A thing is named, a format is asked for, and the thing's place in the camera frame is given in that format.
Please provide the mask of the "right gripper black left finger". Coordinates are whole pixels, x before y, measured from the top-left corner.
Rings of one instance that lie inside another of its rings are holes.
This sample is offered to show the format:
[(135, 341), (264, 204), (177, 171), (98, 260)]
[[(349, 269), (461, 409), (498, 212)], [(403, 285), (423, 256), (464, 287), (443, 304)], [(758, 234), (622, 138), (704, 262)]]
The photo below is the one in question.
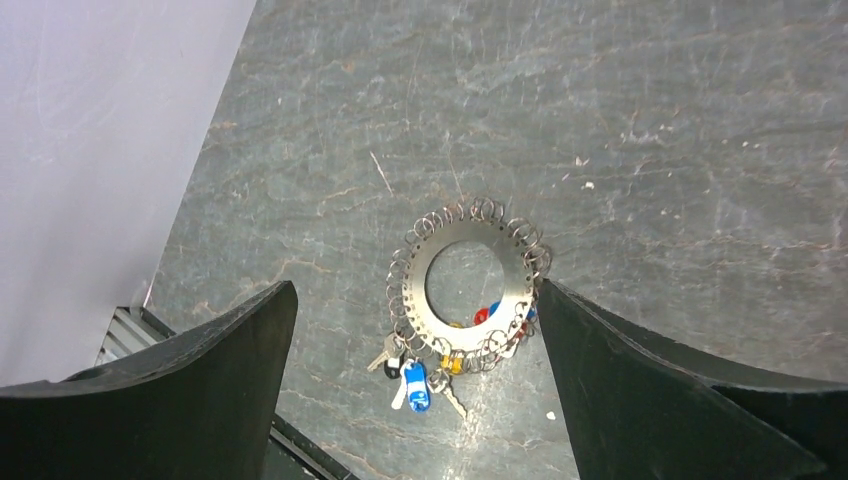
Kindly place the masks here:
[(1, 391), (5, 479), (258, 479), (298, 296), (226, 314), (60, 382)]

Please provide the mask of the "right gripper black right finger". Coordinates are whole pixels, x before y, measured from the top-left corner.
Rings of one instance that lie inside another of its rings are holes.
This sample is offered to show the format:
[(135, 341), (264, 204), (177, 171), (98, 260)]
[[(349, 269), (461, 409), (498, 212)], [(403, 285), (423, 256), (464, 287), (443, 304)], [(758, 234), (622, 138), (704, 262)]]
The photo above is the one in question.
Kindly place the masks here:
[(847, 387), (692, 348), (552, 281), (539, 325), (583, 479), (843, 479)]

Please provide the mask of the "red key tag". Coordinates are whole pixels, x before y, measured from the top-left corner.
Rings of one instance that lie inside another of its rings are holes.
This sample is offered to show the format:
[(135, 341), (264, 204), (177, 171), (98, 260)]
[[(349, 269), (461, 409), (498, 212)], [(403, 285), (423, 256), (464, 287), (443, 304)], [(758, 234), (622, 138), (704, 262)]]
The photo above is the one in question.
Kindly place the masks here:
[(487, 307), (481, 308), (480, 310), (478, 310), (475, 313), (475, 315), (473, 317), (473, 325), (477, 326), (477, 325), (481, 325), (482, 323), (486, 322), (489, 318), (489, 315), (490, 315), (490, 309), (489, 308), (487, 308)]

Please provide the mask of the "steel disc with keyrings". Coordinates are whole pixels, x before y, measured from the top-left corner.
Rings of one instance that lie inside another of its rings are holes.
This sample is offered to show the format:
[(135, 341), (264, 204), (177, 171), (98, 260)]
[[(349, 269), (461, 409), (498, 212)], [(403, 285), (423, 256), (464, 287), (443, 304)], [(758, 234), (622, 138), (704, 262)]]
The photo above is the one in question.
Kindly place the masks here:
[[(409, 353), (439, 369), (443, 355), (456, 355), (463, 373), (491, 370), (533, 335), (552, 257), (539, 226), (490, 197), (425, 213), (391, 257), (392, 327)], [(474, 326), (475, 313), (496, 301), (495, 314)]]

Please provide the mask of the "yellow key tag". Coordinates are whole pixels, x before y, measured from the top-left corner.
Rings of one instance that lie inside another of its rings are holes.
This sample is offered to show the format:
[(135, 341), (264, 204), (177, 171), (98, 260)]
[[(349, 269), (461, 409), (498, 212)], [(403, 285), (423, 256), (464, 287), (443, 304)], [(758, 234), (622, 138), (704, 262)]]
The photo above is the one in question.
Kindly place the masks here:
[(449, 375), (460, 375), (464, 372), (464, 359), (456, 355), (443, 355), (440, 368)]

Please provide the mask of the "black key tag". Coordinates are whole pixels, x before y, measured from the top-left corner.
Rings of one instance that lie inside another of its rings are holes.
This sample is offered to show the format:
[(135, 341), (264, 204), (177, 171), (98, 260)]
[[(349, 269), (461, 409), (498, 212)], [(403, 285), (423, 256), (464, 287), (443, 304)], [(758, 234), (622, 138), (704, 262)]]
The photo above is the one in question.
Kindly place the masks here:
[(402, 356), (388, 358), (382, 363), (384, 375), (391, 380), (399, 379), (403, 363), (404, 358)]

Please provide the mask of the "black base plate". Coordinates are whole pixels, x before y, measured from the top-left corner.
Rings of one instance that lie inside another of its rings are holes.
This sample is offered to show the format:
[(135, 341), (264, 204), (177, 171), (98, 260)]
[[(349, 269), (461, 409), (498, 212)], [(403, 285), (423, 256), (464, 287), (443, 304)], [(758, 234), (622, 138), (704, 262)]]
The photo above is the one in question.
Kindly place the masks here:
[(278, 414), (272, 417), (261, 478), (359, 480)]

